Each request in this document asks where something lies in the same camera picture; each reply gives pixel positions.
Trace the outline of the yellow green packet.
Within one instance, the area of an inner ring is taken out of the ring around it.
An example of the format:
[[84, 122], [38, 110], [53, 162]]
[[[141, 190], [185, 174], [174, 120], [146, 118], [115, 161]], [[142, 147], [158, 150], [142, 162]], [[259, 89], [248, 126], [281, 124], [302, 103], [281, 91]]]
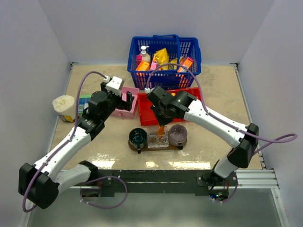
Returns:
[[177, 64], [179, 64], [180, 63], [180, 60], [181, 60], [181, 58], [174, 58], [174, 59], [172, 59], [169, 63], [170, 63], [170, 65], [169, 65], [169, 70], [177, 70], [178, 69], [178, 66], [177, 66]]

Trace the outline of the orange box in basket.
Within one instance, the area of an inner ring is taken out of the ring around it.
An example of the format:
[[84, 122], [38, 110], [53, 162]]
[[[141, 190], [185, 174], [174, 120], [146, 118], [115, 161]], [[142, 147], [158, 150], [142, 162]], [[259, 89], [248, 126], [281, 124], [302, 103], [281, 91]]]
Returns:
[[193, 62], [194, 60], [190, 57], [183, 58], [181, 62], [181, 67], [179, 67], [178, 72], [186, 72], [187, 69], [191, 67]]

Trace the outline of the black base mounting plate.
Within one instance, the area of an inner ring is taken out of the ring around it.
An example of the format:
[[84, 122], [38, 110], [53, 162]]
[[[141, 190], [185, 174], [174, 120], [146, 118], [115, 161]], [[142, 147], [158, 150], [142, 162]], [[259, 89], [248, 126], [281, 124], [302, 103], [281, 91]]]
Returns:
[[101, 183], [79, 183], [78, 186], [101, 186], [101, 196], [111, 197], [115, 193], [125, 192], [123, 184], [113, 177], [123, 180], [128, 193], [187, 193], [196, 196], [208, 196], [218, 193], [224, 186], [237, 185], [235, 173], [227, 179], [211, 178], [211, 170], [98, 170], [94, 179], [104, 177]]

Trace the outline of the red three-compartment bin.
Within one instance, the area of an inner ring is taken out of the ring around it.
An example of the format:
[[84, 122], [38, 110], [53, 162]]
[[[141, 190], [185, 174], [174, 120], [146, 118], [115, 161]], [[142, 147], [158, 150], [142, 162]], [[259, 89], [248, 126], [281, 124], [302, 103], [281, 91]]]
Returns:
[[[200, 90], [198, 89], [198, 87], [168, 90], [169, 93], [176, 93], [176, 94], [179, 91], [188, 92], [189, 94], [195, 96], [195, 98], [201, 100], [201, 94], [200, 94]], [[156, 117], [155, 117], [153, 111], [150, 109], [152, 103], [147, 99], [147, 94], [139, 93], [137, 102], [138, 102], [141, 126], [157, 125], [158, 122], [156, 120]]]

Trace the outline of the white pump lotion bottle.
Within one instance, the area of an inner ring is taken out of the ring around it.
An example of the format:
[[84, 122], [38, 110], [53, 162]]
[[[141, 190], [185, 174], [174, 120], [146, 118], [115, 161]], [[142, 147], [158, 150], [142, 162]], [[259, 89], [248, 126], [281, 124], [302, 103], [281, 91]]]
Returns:
[[144, 62], [147, 62], [147, 63], [151, 63], [151, 57], [150, 55], [147, 53], [147, 49], [149, 48], [149, 46], [145, 46], [145, 45], [142, 45], [140, 47], [141, 49], [141, 52], [140, 52], [140, 55], [142, 56], [142, 60]]

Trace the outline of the pink small box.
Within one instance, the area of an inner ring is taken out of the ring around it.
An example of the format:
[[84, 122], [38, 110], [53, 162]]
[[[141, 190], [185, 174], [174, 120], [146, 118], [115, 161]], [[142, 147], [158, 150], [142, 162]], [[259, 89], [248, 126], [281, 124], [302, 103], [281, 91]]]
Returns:
[[156, 61], [152, 61], [150, 65], [150, 71], [154, 71], [158, 67], [158, 64]]

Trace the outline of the yellow snack bag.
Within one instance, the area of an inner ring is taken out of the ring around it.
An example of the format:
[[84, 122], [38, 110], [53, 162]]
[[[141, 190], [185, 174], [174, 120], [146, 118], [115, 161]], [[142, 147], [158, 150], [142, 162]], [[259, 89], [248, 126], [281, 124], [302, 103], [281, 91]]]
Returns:
[[167, 64], [169, 62], [169, 54], [166, 48], [156, 51], [154, 56], [158, 66]]

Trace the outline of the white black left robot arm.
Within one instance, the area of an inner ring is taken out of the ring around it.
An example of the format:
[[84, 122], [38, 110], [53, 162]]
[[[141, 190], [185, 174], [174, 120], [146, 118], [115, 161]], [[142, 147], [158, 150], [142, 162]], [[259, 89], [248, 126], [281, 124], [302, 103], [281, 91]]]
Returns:
[[88, 161], [81, 161], [67, 171], [62, 171], [62, 168], [78, 151], [96, 138], [114, 110], [132, 109], [132, 93], [126, 93], [126, 100], [122, 98], [123, 83], [117, 77], [101, 83], [101, 90], [92, 94], [88, 108], [75, 121], [75, 126], [64, 140], [34, 164], [25, 163], [19, 169], [18, 192], [23, 196], [24, 212], [31, 211], [26, 208], [27, 200], [33, 202], [35, 207], [46, 209], [60, 193], [70, 187], [79, 183], [94, 185], [103, 180], [98, 175], [98, 168]]

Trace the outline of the clear acrylic toothbrush holder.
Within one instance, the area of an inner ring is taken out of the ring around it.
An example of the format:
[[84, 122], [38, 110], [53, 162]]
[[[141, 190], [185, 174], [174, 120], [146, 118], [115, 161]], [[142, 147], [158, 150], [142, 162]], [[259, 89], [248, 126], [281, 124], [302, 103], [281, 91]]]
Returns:
[[169, 146], [168, 130], [165, 126], [164, 134], [161, 138], [156, 135], [158, 126], [150, 126], [147, 128], [147, 147], [148, 148], [165, 148]]

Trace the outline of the cream tissue roll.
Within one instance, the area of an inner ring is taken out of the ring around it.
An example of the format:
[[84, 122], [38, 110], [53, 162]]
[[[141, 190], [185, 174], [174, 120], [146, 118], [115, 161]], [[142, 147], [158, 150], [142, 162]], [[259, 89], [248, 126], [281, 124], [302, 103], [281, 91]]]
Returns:
[[62, 95], [52, 101], [53, 108], [59, 118], [63, 122], [74, 122], [75, 121], [75, 99], [69, 95]]

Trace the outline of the aluminium frame rail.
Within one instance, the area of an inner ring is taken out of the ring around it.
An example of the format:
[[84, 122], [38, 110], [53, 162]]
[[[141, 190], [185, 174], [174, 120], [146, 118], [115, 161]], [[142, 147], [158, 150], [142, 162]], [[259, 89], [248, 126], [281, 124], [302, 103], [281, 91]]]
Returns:
[[241, 189], [278, 189], [274, 170], [237, 170], [238, 187]]

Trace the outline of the dark green mug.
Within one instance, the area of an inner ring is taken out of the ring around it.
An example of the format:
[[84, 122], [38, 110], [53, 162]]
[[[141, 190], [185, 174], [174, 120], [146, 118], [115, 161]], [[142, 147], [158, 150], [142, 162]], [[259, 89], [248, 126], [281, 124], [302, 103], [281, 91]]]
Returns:
[[147, 146], [147, 132], [142, 128], [135, 128], [129, 133], [129, 142], [138, 154]]

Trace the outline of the orange carton left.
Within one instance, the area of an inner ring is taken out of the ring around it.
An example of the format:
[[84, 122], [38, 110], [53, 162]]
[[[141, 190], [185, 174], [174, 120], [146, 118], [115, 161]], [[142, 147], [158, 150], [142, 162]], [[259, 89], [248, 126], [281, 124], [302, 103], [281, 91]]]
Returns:
[[136, 71], [149, 71], [149, 70], [150, 70], [150, 63], [145, 61], [141, 61], [136, 68]]

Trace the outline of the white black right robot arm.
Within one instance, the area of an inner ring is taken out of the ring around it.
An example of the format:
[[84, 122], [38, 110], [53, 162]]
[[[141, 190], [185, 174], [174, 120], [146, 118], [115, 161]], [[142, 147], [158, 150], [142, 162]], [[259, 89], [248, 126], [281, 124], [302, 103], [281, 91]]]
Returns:
[[157, 86], [153, 89], [146, 88], [145, 93], [160, 126], [165, 126], [174, 119], [183, 119], [207, 129], [231, 147], [231, 150], [216, 162], [211, 172], [203, 176], [204, 181], [221, 186], [232, 172], [249, 166], [258, 145], [257, 125], [244, 125], [217, 112], [208, 112], [199, 99], [186, 91], [172, 95]]

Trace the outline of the blue plastic shopping basket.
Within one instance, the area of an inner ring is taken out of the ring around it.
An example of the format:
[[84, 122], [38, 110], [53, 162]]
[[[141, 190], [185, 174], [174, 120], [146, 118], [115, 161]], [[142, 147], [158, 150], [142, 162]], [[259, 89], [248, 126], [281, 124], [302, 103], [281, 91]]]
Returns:
[[127, 71], [136, 88], [161, 86], [165, 90], [187, 88], [201, 73], [202, 56], [198, 39], [172, 35], [135, 36], [131, 40]]

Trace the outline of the translucent purple mug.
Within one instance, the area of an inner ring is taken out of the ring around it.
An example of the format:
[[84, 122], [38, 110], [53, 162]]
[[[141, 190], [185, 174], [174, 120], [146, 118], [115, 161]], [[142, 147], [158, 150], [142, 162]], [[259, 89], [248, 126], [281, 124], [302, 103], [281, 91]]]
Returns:
[[187, 130], [183, 125], [175, 124], [168, 132], [169, 143], [182, 150], [187, 143]]

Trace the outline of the pink drawer box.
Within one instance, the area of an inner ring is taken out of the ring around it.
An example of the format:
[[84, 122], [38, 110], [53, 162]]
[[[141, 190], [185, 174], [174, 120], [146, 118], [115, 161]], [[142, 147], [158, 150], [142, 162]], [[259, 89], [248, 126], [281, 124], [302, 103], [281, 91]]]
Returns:
[[[132, 97], [133, 97], [132, 105], [130, 105], [128, 102], [127, 92], [132, 93]], [[137, 98], [139, 94], [139, 89], [134, 87], [122, 87], [121, 94], [122, 94], [122, 101], [124, 102], [122, 105], [123, 109], [116, 108], [112, 112], [111, 116], [134, 119], [137, 109]]]

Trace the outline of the green blue carton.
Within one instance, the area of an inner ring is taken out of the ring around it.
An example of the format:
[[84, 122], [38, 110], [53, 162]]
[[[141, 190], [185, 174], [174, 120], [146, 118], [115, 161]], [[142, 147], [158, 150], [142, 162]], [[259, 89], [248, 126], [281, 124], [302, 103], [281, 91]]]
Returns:
[[81, 117], [84, 109], [88, 108], [88, 103], [91, 98], [91, 94], [80, 95], [78, 105], [78, 116]]

